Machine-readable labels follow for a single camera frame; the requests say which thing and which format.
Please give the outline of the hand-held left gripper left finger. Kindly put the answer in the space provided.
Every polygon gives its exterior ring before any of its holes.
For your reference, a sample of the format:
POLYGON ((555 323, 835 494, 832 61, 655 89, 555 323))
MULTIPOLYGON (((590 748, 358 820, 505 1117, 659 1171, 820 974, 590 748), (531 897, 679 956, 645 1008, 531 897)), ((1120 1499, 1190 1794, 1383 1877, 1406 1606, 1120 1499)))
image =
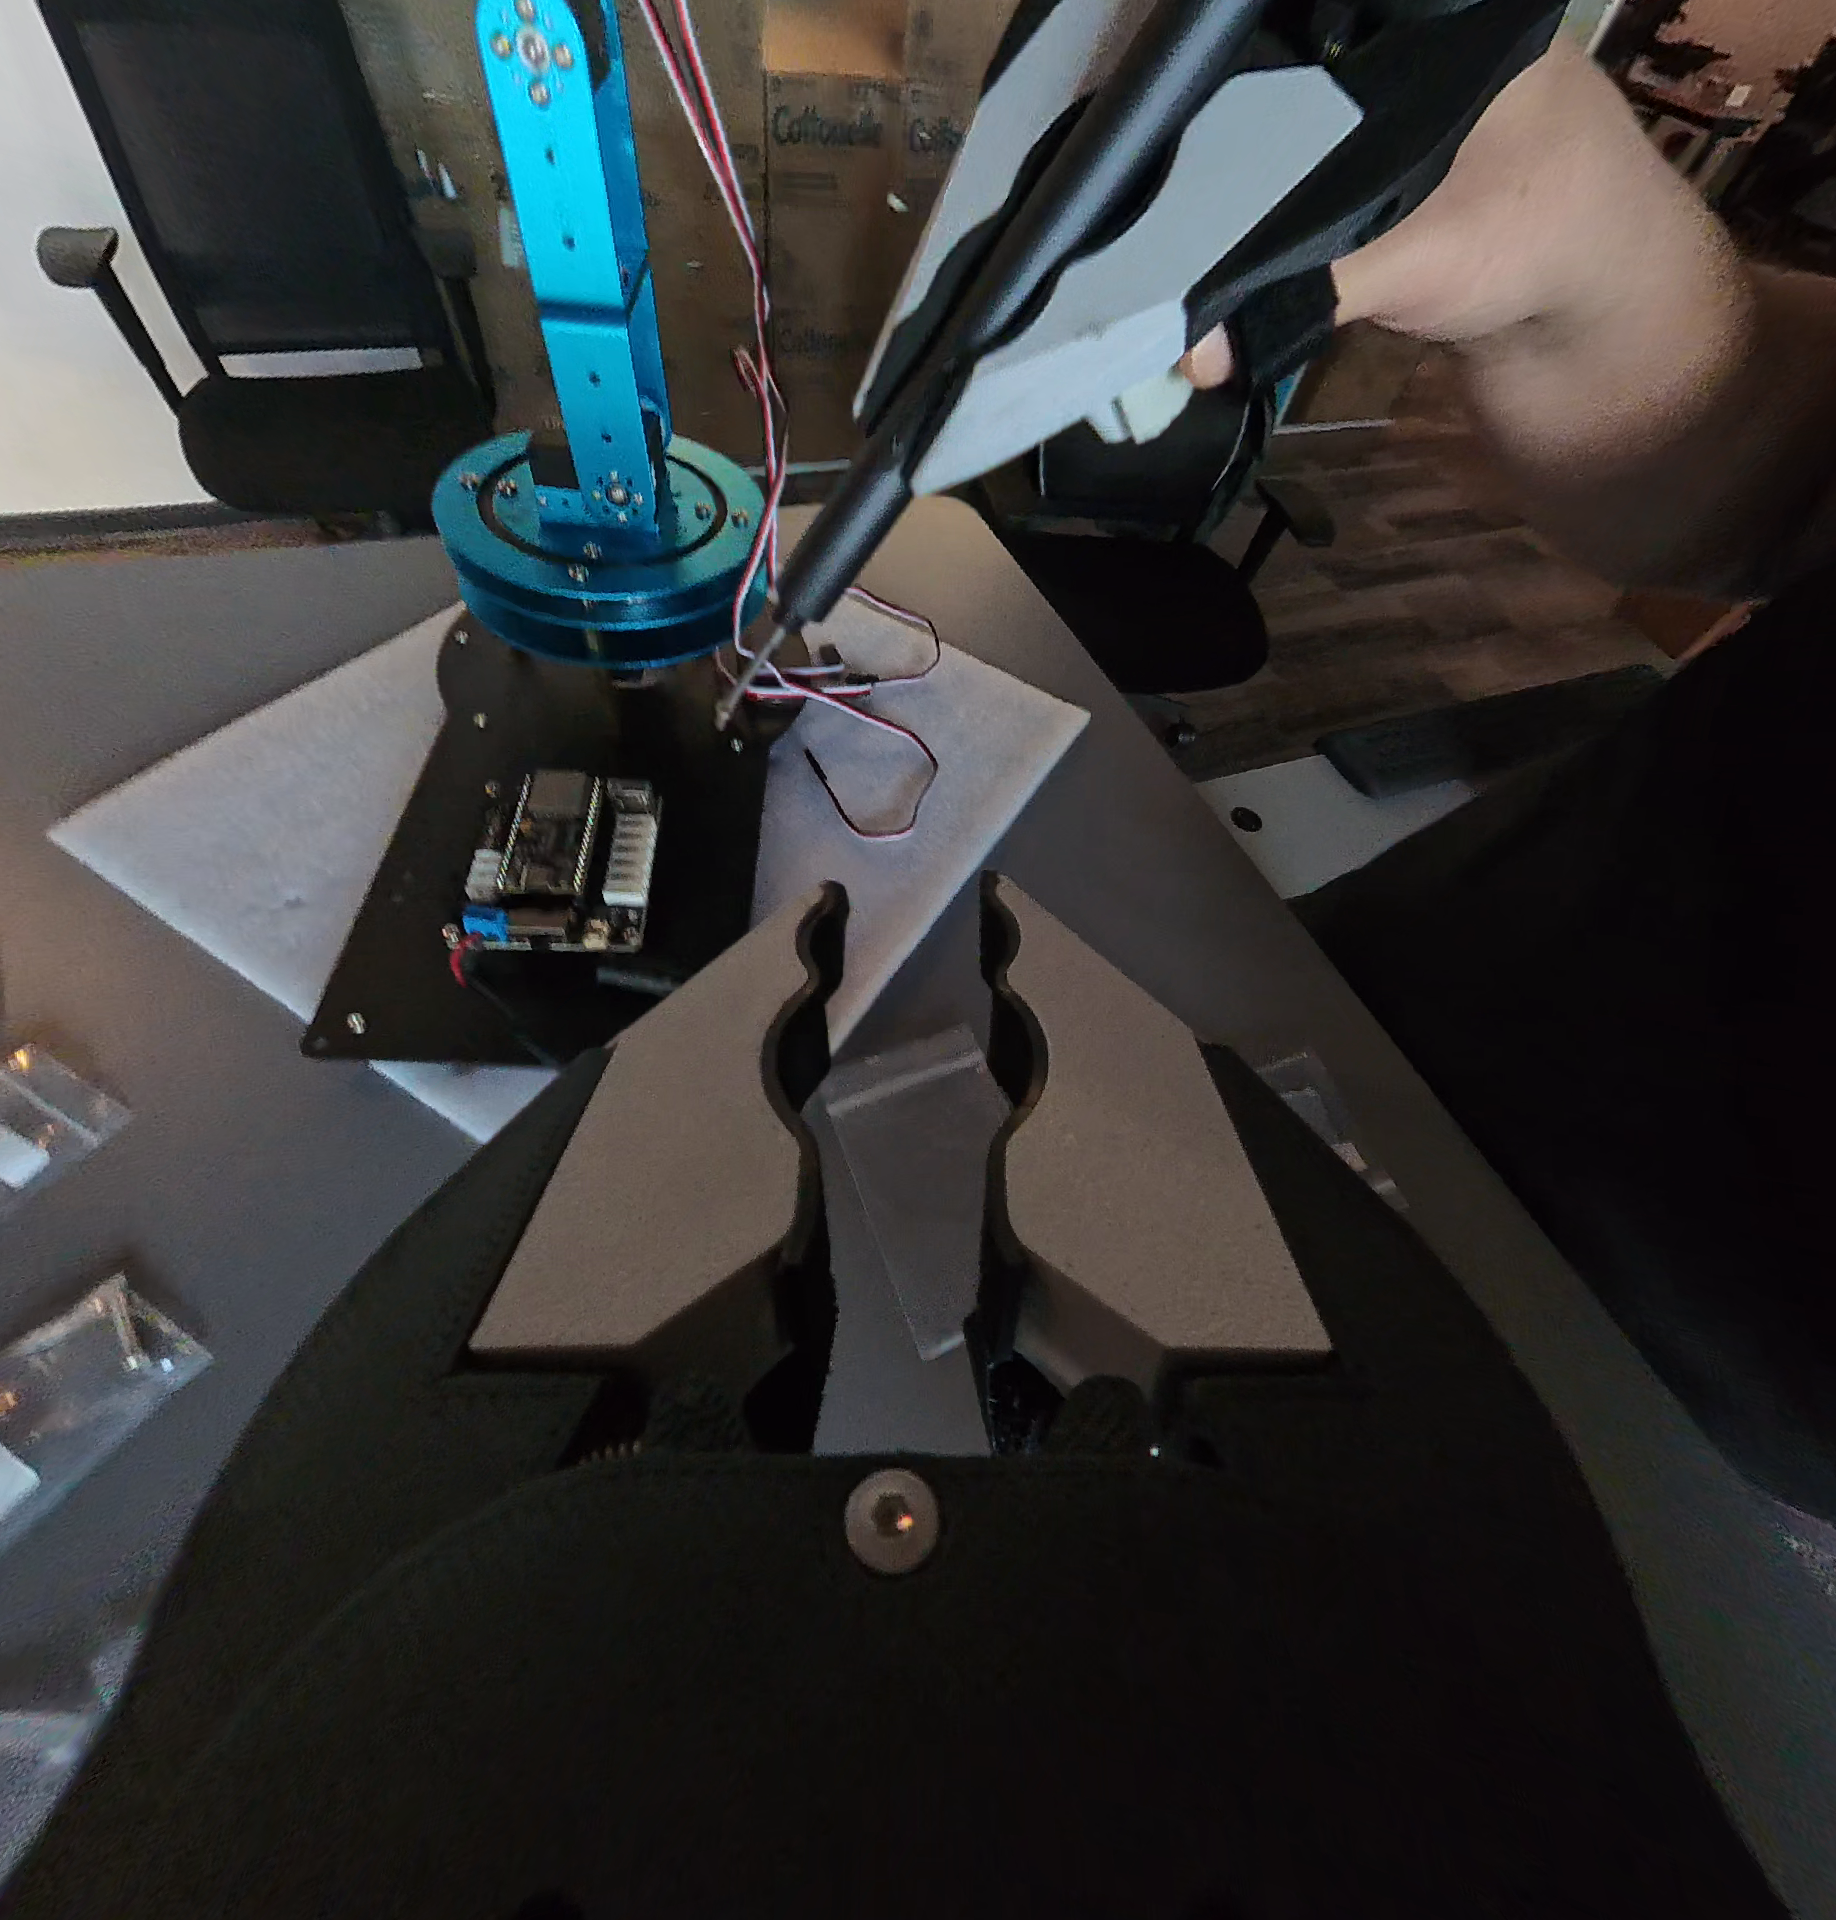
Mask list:
POLYGON ((837 1313, 806 1106, 846 924, 845 884, 812 884, 610 1044, 476 1360, 824 1391, 837 1313))

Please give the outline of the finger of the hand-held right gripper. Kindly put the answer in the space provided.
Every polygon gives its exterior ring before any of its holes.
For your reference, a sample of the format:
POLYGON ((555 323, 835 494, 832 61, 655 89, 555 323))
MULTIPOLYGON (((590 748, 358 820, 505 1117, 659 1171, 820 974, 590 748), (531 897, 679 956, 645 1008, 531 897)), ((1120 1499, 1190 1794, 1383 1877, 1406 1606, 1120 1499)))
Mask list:
POLYGON ((1102 86, 1150 10, 1150 2, 1063 2, 1020 5, 1012 16, 857 387, 853 417, 861 428, 879 424, 976 272, 1032 147, 1102 86))
POLYGON ((946 492, 1065 428, 1120 444, 1165 428, 1184 382, 1191 288, 1361 124, 1318 66, 1241 72, 1181 136, 1170 170, 1123 235, 1068 261, 1049 301, 984 350, 915 467, 910 490, 946 492))

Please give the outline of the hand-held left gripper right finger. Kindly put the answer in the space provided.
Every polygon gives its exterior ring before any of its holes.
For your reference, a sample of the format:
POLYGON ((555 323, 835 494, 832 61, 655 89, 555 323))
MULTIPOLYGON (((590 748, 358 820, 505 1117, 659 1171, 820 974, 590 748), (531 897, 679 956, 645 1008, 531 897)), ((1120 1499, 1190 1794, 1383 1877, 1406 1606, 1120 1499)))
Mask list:
POLYGON ((980 1356, 1058 1394, 1323 1368, 1334 1348, 1202 1044, 1016 880, 980 880, 989 1148, 980 1356))

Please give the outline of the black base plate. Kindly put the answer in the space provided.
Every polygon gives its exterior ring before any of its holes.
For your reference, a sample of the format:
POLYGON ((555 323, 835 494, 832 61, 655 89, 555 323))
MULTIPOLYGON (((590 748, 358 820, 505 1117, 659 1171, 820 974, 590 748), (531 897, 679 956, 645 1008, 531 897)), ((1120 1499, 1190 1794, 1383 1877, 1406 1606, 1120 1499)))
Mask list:
POLYGON ((307 1027, 312 1059, 565 1064, 735 947, 751 924, 773 743, 792 710, 714 729, 718 671, 543 661, 461 616, 436 661, 443 723, 307 1027), (488 809, 537 768, 643 778, 662 834, 638 956, 451 950, 443 928, 488 809))

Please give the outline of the black screwdriver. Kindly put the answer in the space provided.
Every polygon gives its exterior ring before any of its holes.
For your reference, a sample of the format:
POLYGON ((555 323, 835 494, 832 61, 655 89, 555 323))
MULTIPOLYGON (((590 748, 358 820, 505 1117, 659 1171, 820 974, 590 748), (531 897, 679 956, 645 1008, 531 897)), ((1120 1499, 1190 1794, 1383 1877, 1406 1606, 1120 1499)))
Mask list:
POLYGON ((993 238, 926 333, 857 460, 777 574, 751 658, 714 707, 718 733, 731 729, 785 638, 822 620, 857 583, 912 501, 918 463, 940 439, 980 359, 1184 131, 1230 76, 1264 10, 1244 2, 1154 7, 1049 157, 1025 159, 1027 186, 999 205, 993 238))

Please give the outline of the blue toy robot arm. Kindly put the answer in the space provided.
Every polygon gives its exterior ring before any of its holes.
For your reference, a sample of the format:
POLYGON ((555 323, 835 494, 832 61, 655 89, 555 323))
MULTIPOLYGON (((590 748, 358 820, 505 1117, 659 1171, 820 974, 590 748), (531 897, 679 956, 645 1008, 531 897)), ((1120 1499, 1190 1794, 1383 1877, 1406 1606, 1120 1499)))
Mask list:
POLYGON ((474 35, 555 419, 458 455, 436 538, 517 650, 606 676, 703 661, 765 604, 769 507, 672 428, 616 7, 484 2, 474 35))

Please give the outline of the person's right hand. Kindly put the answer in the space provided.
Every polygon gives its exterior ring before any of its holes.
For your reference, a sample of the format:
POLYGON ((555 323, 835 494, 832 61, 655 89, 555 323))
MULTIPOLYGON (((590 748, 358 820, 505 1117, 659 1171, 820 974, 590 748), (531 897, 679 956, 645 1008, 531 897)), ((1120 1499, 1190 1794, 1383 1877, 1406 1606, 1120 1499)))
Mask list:
POLYGON ((1750 265, 1558 40, 1334 319, 1443 347, 1528 526, 1620 587, 1760 599, 1836 552, 1836 280, 1750 265))

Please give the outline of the cardboard box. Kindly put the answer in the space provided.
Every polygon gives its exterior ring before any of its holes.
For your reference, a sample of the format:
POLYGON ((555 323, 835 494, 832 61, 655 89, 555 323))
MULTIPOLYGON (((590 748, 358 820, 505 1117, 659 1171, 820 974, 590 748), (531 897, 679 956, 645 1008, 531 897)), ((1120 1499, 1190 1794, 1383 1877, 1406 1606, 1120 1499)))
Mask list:
POLYGON ((766 72, 769 358, 789 457, 835 463, 857 446, 854 397, 910 250, 905 88, 786 53, 766 72))
POLYGON ((908 2, 902 38, 902 144, 896 193, 929 214, 980 104, 1012 2, 908 2))

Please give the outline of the empty clear plastic bag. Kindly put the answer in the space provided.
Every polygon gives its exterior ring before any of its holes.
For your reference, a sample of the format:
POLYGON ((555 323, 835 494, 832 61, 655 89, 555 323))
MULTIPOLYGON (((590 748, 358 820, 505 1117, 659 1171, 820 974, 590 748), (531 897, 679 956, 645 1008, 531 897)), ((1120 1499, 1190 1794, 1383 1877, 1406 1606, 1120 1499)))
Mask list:
POLYGON ((980 1303, 987 1159, 1010 1102, 969 1025, 839 1064, 824 1111, 921 1360, 980 1303))

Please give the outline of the black circuit board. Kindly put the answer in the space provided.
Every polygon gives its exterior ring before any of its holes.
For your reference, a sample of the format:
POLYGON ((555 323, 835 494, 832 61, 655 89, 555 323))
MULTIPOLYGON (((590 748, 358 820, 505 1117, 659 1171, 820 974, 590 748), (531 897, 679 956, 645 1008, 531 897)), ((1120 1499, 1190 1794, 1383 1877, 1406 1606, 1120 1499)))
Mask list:
POLYGON ((662 834, 643 778, 537 768, 490 784, 448 947, 638 956, 662 834))

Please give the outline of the black padded office chair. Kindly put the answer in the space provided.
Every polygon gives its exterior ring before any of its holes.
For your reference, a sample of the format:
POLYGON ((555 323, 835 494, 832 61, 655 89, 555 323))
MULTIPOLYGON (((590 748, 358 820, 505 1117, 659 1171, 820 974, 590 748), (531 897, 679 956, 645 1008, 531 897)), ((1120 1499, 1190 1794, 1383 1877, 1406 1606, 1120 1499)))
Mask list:
POLYGON ((1278 542, 1337 538, 1309 489, 1264 470, 1297 384, 1287 374, 1266 397, 1191 393, 1146 444, 1079 424, 976 483, 1010 558, 1171 749, 1193 741, 1182 696, 1266 667, 1254 589, 1278 542))

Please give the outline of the white table foot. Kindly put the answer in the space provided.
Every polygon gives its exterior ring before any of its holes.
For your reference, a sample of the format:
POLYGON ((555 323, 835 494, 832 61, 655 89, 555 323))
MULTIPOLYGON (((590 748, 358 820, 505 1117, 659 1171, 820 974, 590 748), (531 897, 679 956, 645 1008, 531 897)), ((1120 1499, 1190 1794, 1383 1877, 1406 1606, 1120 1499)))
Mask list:
POLYGON ((1476 794, 1466 781, 1443 781, 1397 797, 1364 797, 1323 756, 1199 781, 1193 791, 1278 899, 1361 871, 1476 794))

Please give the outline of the white foam sheet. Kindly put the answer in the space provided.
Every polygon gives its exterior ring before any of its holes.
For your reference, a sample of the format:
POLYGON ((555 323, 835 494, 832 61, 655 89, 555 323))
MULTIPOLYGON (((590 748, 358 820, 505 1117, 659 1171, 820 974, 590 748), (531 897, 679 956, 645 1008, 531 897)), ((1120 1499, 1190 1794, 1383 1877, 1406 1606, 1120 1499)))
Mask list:
MULTIPOLYGON (((461 613, 443 606, 147 768, 49 839, 288 1012, 312 1016, 436 739, 439 638, 461 613)), ((756 913, 822 879, 849 896, 842 984, 827 1004, 833 1046, 992 863, 1090 717, 954 648, 924 680, 892 685, 885 707, 938 756, 915 824, 893 839, 845 827, 814 776, 819 766, 872 823, 898 809, 898 756, 866 723, 819 707, 809 743, 786 739, 769 756, 756 913)))

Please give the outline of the pile of clear screw bags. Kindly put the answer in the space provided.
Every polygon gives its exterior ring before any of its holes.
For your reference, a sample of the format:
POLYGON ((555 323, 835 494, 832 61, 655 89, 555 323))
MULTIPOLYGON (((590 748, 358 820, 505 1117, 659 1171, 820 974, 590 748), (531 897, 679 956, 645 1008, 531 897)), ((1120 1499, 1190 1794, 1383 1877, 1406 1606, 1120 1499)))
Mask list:
MULTIPOLYGON (((39 1044, 0 1055, 0 1235, 14 1208, 129 1124, 129 1111, 39 1044)), ((112 1270, 0 1345, 0 1561, 213 1355, 112 1270)))

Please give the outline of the black mesh office chair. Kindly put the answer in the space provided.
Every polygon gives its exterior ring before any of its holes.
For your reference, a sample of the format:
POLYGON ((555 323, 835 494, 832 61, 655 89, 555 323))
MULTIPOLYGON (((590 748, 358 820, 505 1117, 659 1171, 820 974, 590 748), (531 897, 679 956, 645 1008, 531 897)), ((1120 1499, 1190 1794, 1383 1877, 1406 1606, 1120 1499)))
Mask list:
POLYGON ((127 294, 115 227, 42 227, 222 507, 431 534, 442 471, 496 401, 472 239, 419 227, 329 2, 42 2, 129 235, 201 374, 127 294))

